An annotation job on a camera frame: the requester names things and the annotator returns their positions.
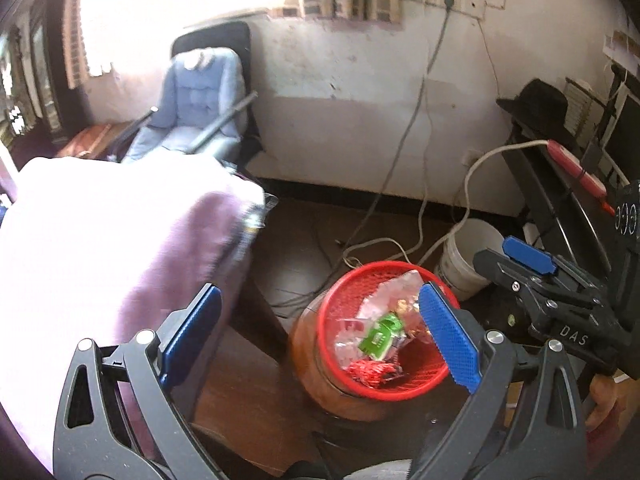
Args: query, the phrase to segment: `window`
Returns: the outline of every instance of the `window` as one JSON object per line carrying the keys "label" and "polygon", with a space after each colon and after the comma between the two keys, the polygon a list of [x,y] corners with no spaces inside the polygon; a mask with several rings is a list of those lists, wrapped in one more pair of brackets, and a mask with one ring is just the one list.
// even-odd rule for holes
{"label": "window", "polygon": [[44,107],[44,116],[49,123],[49,129],[55,134],[61,129],[60,117],[56,102],[51,90],[51,82],[49,78],[49,68],[47,67],[47,55],[44,43],[44,28],[42,21],[34,24],[34,32],[31,35],[31,48],[33,52],[33,67],[36,75],[38,92],[40,93],[40,101]]}
{"label": "window", "polygon": [[20,32],[16,27],[12,28],[3,46],[0,53],[0,75],[4,117],[11,124],[14,136],[24,135],[35,126],[36,116],[24,77]]}

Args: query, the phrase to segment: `red wrapper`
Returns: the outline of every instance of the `red wrapper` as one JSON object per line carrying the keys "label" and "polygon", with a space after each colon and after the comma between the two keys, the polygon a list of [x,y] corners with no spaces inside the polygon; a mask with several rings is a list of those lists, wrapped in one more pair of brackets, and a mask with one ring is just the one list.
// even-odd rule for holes
{"label": "red wrapper", "polygon": [[354,361],[345,371],[354,381],[358,381],[369,388],[379,388],[382,384],[403,375],[402,367],[397,362],[386,363],[368,359]]}

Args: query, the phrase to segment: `black office chair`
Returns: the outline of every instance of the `black office chair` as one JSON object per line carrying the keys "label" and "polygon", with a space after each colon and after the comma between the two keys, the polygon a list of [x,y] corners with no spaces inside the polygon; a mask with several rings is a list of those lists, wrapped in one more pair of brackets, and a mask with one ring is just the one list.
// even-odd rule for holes
{"label": "black office chair", "polygon": [[[233,164],[239,171],[243,171],[249,161],[262,151],[260,133],[251,107],[251,102],[257,96],[255,92],[251,92],[251,31],[248,25],[241,21],[219,22],[210,26],[196,28],[174,41],[171,56],[175,58],[178,54],[209,47],[229,48],[238,54],[242,78],[244,78],[246,98],[237,102],[234,107],[230,108],[226,113],[220,114],[216,120],[204,127],[202,133],[185,151],[194,153],[205,144],[214,143],[215,147],[213,149],[209,148],[208,152],[213,152],[214,156],[221,162]],[[108,158],[114,162],[122,161],[134,138],[141,130],[148,129],[149,126],[158,126],[154,123],[159,121],[159,116],[155,116],[156,112],[158,112],[158,108],[151,108],[143,117],[127,127],[112,142],[108,150]],[[236,114],[245,112],[246,128],[241,132],[239,146],[236,145],[238,141],[232,137],[216,135],[223,131]]]}

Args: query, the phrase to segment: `purple cloth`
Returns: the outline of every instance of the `purple cloth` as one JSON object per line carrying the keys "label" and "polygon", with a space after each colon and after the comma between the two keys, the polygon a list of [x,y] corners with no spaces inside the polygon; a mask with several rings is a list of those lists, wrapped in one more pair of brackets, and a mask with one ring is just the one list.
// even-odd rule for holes
{"label": "purple cloth", "polygon": [[18,195],[17,179],[18,169],[9,151],[0,142],[0,194],[6,193],[11,202],[15,202]]}
{"label": "purple cloth", "polygon": [[0,402],[51,470],[76,344],[126,342],[185,308],[262,190],[164,151],[127,166],[37,158],[19,187],[0,228]]}

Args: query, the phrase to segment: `electrical cord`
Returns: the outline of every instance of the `electrical cord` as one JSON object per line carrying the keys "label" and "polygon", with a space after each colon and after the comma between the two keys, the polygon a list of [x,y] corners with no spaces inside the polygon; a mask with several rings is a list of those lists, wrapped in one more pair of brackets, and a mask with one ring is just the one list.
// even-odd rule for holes
{"label": "electrical cord", "polygon": [[[444,33],[445,33],[446,28],[447,28],[447,23],[449,22],[449,16],[450,16],[450,13],[451,13],[451,8],[454,5],[454,0],[445,0],[445,4],[446,4],[447,8],[446,8],[444,20],[442,22],[442,27],[440,28],[440,35],[438,37],[438,42],[436,43],[436,47],[433,50],[433,55],[431,56],[431,59],[427,63],[427,69],[426,69],[424,75],[422,76],[422,79],[421,79],[421,82],[420,82],[420,89],[418,90],[418,98],[416,100],[414,111],[413,111],[413,113],[411,115],[411,118],[409,119],[409,123],[407,124],[407,127],[405,128],[404,132],[402,133],[402,137],[400,138],[400,141],[398,143],[398,148],[396,149],[396,154],[394,156],[394,160],[393,160],[393,162],[391,164],[391,167],[390,167],[388,173],[386,174],[385,180],[384,180],[384,182],[383,182],[383,184],[382,184],[382,186],[380,188],[380,191],[376,194],[375,198],[373,199],[373,202],[371,203],[371,206],[369,206],[369,209],[365,213],[364,218],[360,221],[360,223],[354,229],[353,233],[351,233],[351,235],[349,236],[349,238],[345,242],[345,244],[344,244],[345,250],[343,251],[342,256],[340,257],[339,260],[337,260],[334,263],[334,266],[332,267],[329,275],[326,277],[324,282],[322,282],[322,284],[319,285],[315,290],[312,290],[312,291],[310,291],[310,292],[308,292],[306,294],[299,294],[295,298],[291,298],[290,300],[286,300],[286,301],[283,301],[281,303],[272,304],[271,305],[272,307],[274,307],[274,308],[285,308],[285,307],[290,307],[290,306],[296,306],[297,304],[305,301],[307,298],[311,298],[311,297],[316,296],[322,290],[324,290],[324,288],[329,284],[329,282],[331,282],[331,279],[334,276],[334,274],[342,267],[342,263],[345,263],[347,266],[350,266],[347,263],[347,261],[345,261],[345,253],[348,256],[348,251],[350,249],[352,249],[351,243],[356,239],[358,234],[360,234],[360,231],[367,224],[367,222],[369,221],[369,219],[371,218],[371,216],[375,212],[376,208],[378,207],[378,203],[380,202],[380,199],[384,195],[384,193],[386,191],[386,188],[387,188],[389,182],[391,181],[391,178],[393,177],[394,171],[396,170],[396,166],[398,165],[398,161],[399,161],[400,155],[402,153],[402,148],[404,148],[404,142],[406,141],[406,138],[409,136],[409,133],[411,132],[412,127],[414,126],[415,120],[418,117],[418,112],[420,111],[420,106],[422,105],[422,99],[424,97],[426,79],[427,79],[427,76],[431,73],[431,69],[433,68],[433,65],[435,64],[435,61],[436,61],[436,59],[438,57],[438,53],[440,52],[440,47],[442,46],[442,41],[444,40]],[[425,198],[423,200],[424,205],[421,206],[421,208],[420,208],[422,213],[424,213],[424,207],[426,206],[426,200],[427,200],[427,194],[425,193]],[[419,240],[419,245],[415,248],[415,250],[417,250],[422,245],[422,240],[424,239],[424,236],[422,235],[422,218],[421,218],[421,216],[420,216],[420,226],[419,226],[418,230],[419,230],[419,232],[421,234],[421,236],[420,236],[421,240]],[[407,255],[408,254],[402,248],[402,246],[400,244],[398,244],[398,242],[396,242],[395,240],[392,240],[391,238],[386,238],[386,239],[383,239],[382,241],[385,241],[385,242],[391,241],[392,243],[397,244],[401,248],[402,253],[399,253],[398,255],[396,255],[396,257],[398,257],[400,254],[402,254],[402,255]],[[283,315],[283,314],[277,314],[277,316],[288,318],[290,316],[293,316],[297,311],[301,310],[302,308],[304,308],[304,306],[302,306],[302,307],[298,306],[288,316]]]}
{"label": "electrical cord", "polygon": [[482,28],[482,22],[480,18],[476,19],[478,22],[478,27],[480,27],[480,33],[482,34],[482,41],[484,42],[484,49],[486,50],[486,56],[489,58],[489,63],[491,63],[491,69],[494,71],[494,79],[495,79],[495,93],[498,95],[498,99],[500,98],[500,82],[498,81],[498,73],[495,70],[494,60],[491,58],[491,53],[489,52],[489,45],[486,42],[486,36],[484,35],[484,28]]}
{"label": "electrical cord", "polygon": [[469,180],[471,179],[471,176],[475,173],[475,171],[482,164],[484,164],[484,162],[487,159],[491,158],[497,153],[510,152],[512,150],[524,150],[525,148],[532,148],[534,146],[546,146],[548,144],[549,144],[548,140],[529,140],[527,142],[520,142],[518,144],[507,144],[506,146],[500,146],[498,148],[491,150],[490,152],[486,152],[483,156],[481,156],[478,160],[476,160],[475,163],[471,166],[471,168],[469,168],[469,171],[467,171],[465,175],[464,191],[465,191],[466,208],[465,208],[465,214],[462,217],[462,220],[457,224],[455,224],[447,234],[439,238],[439,240],[437,240],[436,243],[434,243],[429,248],[429,250],[427,250],[427,252],[424,253],[424,256],[418,261],[418,265],[421,266],[428,259],[428,257],[434,253],[434,251],[438,247],[440,247],[449,238],[455,236],[455,234],[458,231],[460,231],[460,229],[462,229],[462,226],[465,224],[466,220],[469,218],[469,215],[471,214],[471,205],[469,200]]}
{"label": "electrical cord", "polygon": [[332,262],[331,256],[329,256],[329,253],[327,253],[327,251],[325,250],[324,245],[322,245],[322,240],[320,239],[320,231],[318,230],[318,217],[316,216],[315,211],[311,212],[311,218],[312,218],[312,234],[313,234],[314,242],[316,243],[316,246],[318,247],[318,250],[322,254],[322,257],[326,261],[327,265],[331,267],[334,263]]}
{"label": "electrical cord", "polygon": [[457,224],[458,222],[460,222],[460,220],[458,218],[456,218],[456,207],[459,205],[458,202],[460,200],[460,193],[462,193],[462,188],[464,187],[465,183],[464,181],[462,181],[460,183],[460,186],[458,186],[458,189],[456,190],[455,195],[453,196],[453,200],[451,201],[451,208],[450,208],[450,216],[451,216],[451,221],[454,224]]}
{"label": "electrical cord", "polygon": [[[371,207],[369,208],[369,211],[367,212],[367,215],[364,217],[363,221],[361,222],[361,225],[359,225],[356,230],[354,231],[354,234],[351,235],[350,239],[347,241],[347,243],[345,243],[345,250],[342,253],[342,260],[345,263],[345,265],[347,265],[348,267],[351,267],[351,269],[355,269],[357,266],[360,266],[361,263],[357,258],[354,258],[353,256],[349,256],[349,254],[357,249],[361,249],[364,247],[369,247],[373,244],[377,244],[377,243],[382,243],[382,242],[391,242],[394,243],[395,245],[397,245],[401,252],[398,254],[394,254],[393,256],[390,256],[389,258],[387,258],[387,260],[395,260],[396,258],[399,258],[400,256],[404,256],[404,259],[407,260],[407,262],[411,263],[411,261],[409,260],[408,255],[417,251],[421,246],[422,246],[422,242],[424,240],[424,233],[422,230],[422,216],[424,215],[424,209],[426,208],[427,205],[427,201],[428,201],[428,190],[427,190],[427,185],[426,185],[426,176],[425,176],[425,191],[424,191],[424,199],[422,200],[422,204],[420,205],[420,212],[418,213],[418,233],[419,233],[419,239],[418,239],[418,243],[412,247],[411,249],[409,249],[408,251],[405,251],[404,248],[402,247],[401,244],[399,244],[396,240],[393,240],[392,238],[376,238],[374,240],[370,240],[369,242],[364,242],[361,244],[355,244],[355,245],[350,245],[351,241],[355,238],[354,235],[356,235],[360,229],[364,226],[364,224],[369,220],[370,216],[373,214],[373,212],[375,211],[376,205],[378,204],[378,201],[380,200],[380,197],[382,196],[382,194],[385,192],[386,190],[386,186],[388,185],[389,181],[391,180],[391,177],[393,176],[393,172],[396,168],[396,165],[398,164],[398,160],[400,158],[400,153],[402,152],[402,146],[404,145],[404,141],[406,139],[406,137],[408,136],[409,132],[411,131],[412,126],[415,123],[415,119],[418,115],[418,111],[420,111],[420,106],[422,105],[422,99],[424,97],[424,92],[425,92],[425,86],[426,86],[426,81],[427,78],[429,76],[429,74],[431,73],[431,70],[433,69],[433,66],[435,65],[436,59],[438,58],[438,54],[440,53],[440,48],[442,47],[442,42],[444,40],[444,34],[445,31],[447,30],[447,23],[449,22],[449,17],[451,14],[451,8],[454,5],[454,0],[445,0],[445,4],[446,4],[446,10],[445,10],[445,16],[444,16],[444,20],[442,22],[442,26],[440,27],[440,34],[438,36],[438,41],[436,43],[435,48],[433,49],[433,54],[431,56],[431,58],[429,59],[428,63],[427,63],[427,69],[425,71],[425,73],[422,75],[422,80],[420,82],[420,90],[418,91],[418,99],[417,102],[415,104],[415,109],[414,109],[414,113],[411,117],[411,120],[409,121],[409,124],[406,128],[406,130],[404,131],[404,135],[402,136],[401,140],[400,140],[400,144],[398,146],[398,150],[396,151],[396,158],[394,159],[394,162],[386,176],[385,182],[383,184],[382,189],[380,190],[380,192],[378,193],[378,195],[376,196],[376,199],[374,200],[374,203],[371,205]],[[423,164],[423,172],[426,173],[426,168],[424,167],[425,165]]]}

